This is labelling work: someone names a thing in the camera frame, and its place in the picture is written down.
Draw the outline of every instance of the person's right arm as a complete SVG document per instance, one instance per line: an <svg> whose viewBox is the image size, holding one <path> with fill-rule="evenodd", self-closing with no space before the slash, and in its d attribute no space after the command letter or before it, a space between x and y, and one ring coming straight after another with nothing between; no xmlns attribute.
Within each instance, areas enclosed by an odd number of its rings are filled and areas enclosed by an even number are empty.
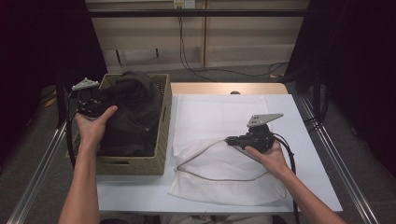
<svg viewBox="0 0 396 224"><path fill-rule="evenodd" d="M273 148L262 154L253 147L245 147L245 150L259 159L265 169L282 181L310 223L345 223L289 168L278 142L274 142Z"/></svg>

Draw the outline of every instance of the hand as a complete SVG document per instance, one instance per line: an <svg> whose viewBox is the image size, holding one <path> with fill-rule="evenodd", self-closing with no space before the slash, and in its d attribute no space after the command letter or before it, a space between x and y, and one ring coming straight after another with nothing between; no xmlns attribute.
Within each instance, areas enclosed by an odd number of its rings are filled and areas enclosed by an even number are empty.
<svg viewBox="0 0 396 224"><path fill-rule="evenodd" d="M81 138L80 146L85 145L84 148L97 149L105 133L106 122L114 115L117 109L118 108L113 105L109 107L102 116L96 119L88 118L77 113L75 121Z"/></svg>
<svg viewBox="0 0 396 224"><path fill-rule="evenodd" d="M245 150L257 158L265 169L278 179L281 179L282 176L290 171L289 166L286 164L282 148L277 141L274 142L271 149L262 154L254 147L245 147Z"/></svg>

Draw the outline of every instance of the forearm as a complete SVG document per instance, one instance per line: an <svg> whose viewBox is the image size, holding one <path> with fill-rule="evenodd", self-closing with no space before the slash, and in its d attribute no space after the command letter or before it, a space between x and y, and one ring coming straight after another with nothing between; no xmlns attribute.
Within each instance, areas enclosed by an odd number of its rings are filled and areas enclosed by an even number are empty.
<svg viewBox="0 0 396 224"><path fill-rule="evenodd" d="M281 181L310 223L345 223L312 193L292 171L285 172Z"/></svg>
<svg viewBox="0 0 396 224"><path fill-rule="evenodd" d="M95 150L81 150L76 160L72 185L64 202L59 223L99 223L99 205L96 188Z"/></svg>

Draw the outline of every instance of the folded white fabric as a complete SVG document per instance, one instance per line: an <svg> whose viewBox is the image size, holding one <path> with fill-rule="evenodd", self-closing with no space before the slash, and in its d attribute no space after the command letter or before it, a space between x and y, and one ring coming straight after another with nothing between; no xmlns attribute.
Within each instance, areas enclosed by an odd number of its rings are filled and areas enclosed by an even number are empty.
<svg viewBox="0 0 396 224"><path fill-rule="evenodd" d="M257 205L286 197L279 180L223 141L245 134L250 117L265 113L263 97L179 95L173 142L178 166L168 193L229 205Z"/></svg>

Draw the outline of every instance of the horizontal black bar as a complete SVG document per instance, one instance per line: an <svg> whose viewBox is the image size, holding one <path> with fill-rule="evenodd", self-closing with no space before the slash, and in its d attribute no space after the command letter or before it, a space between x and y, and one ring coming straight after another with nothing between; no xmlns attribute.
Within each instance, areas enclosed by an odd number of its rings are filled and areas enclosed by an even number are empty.
<svg viewBox="0 0 396 224"><path fill-rule="evenodd" d="M126 17L306 17L323 16L325 12L306 9L149 9L149 10L89 10L92 18Z"/></svg>

